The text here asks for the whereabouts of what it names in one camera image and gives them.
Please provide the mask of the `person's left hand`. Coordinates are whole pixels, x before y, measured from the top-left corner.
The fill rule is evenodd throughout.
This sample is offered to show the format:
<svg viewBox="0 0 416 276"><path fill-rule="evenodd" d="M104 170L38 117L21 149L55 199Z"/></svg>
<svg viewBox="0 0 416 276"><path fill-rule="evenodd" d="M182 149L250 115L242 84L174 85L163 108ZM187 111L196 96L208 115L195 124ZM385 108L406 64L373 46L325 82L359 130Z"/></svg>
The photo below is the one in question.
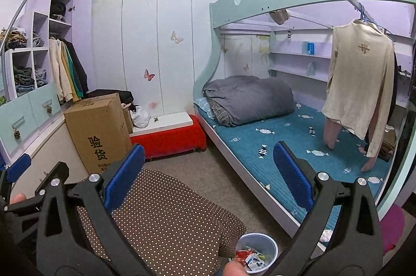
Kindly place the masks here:
<svg viewBox="0 0 416 276"><path fill-rule="evenodd" d="M11 200L10 200L10 204L16 204L16 203L20 203L23 202L27 199L26 195L24 194L17 194L15 195Z"/></svg>

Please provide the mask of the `person's right hand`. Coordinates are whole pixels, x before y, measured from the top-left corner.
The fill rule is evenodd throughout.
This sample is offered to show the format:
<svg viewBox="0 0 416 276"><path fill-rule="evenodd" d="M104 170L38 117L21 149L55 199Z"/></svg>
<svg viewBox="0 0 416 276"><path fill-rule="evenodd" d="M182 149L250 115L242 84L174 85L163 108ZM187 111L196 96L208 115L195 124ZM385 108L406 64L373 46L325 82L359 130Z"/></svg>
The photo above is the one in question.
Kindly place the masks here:
<svg viewBox="0 0 416 276"><path fill-rule="evenodd" d="M248 276L245 268L238 262L228 262L223 269L223 276Z"/></svg>

